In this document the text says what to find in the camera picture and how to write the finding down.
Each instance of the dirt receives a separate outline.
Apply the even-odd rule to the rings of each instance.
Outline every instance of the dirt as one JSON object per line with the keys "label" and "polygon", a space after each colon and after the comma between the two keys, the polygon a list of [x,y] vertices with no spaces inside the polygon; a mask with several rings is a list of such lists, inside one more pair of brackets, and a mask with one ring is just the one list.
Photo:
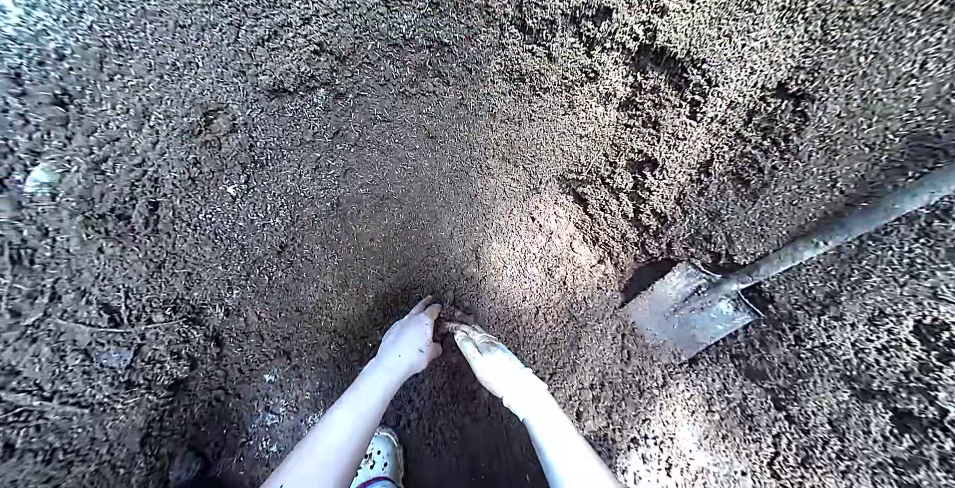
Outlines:
{"label": "dirt", "polygon": [[[953,1],[0,0],[0,479],[256,486],[435,293],[628,486],[955,483],[955,199],[684,365],[619,311],[955,159]],[[406,484],[543,485],[445,350]]]}

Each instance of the forearm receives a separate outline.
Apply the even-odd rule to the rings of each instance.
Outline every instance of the forearm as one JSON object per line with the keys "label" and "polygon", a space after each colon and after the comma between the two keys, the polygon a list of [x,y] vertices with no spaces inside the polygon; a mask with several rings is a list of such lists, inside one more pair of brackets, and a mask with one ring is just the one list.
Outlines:
{"label": "forearm", "polygon": [[620,483],[549,393],[524,418],[550,488],[619,487]]}
{"label": "forearm", "polygon": [[405,376],[372,359],[263,488],[344,488]]}

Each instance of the shovel handle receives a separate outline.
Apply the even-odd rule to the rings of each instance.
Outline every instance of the shovel handle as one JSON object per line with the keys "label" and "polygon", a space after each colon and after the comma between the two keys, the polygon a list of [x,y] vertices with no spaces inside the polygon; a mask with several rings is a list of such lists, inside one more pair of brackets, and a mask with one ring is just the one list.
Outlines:
{"label": "shovel handle", "polygon": [[856,208],[759,261],[725,275],[722,287],[715,287],[724,292],[749,287],[951,193],[955,193],[955,163],[891,192],[874,204]]}

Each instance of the soil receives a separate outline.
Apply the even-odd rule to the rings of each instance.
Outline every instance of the soil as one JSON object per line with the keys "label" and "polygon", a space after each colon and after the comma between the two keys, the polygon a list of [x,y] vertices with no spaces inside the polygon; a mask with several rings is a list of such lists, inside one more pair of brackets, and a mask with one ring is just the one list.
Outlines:
{"label": "soil", "polygon": [[[951,485],[955,199],[686,364],[620,307],[955,159],[953,5],[0,0],[0,479],[256,486],[434,293],[628,486]],[[445,350],[406,484],[543,485]]]}

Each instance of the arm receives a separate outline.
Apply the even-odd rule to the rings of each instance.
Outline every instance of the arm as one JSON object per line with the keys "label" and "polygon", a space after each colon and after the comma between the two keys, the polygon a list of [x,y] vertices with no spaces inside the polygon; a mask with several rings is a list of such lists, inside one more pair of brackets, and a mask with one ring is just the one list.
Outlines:
{"label": "arm", "polygon": [[449,329],[477,380],[527,427],[551,488],[620,486],[547,385],[511,350],[479,326],[452,323]]}
{"label": "arm", "polygon": [[620,486],[550,394],[524,418],[524,426],[551,488]]}
{"label": "arm", "polygon": [[385,333],[378,353],[262,488],[343,488],[358,469],[381,416],[401,384],[441,354],[432,342],[441,306],[423,299]]}

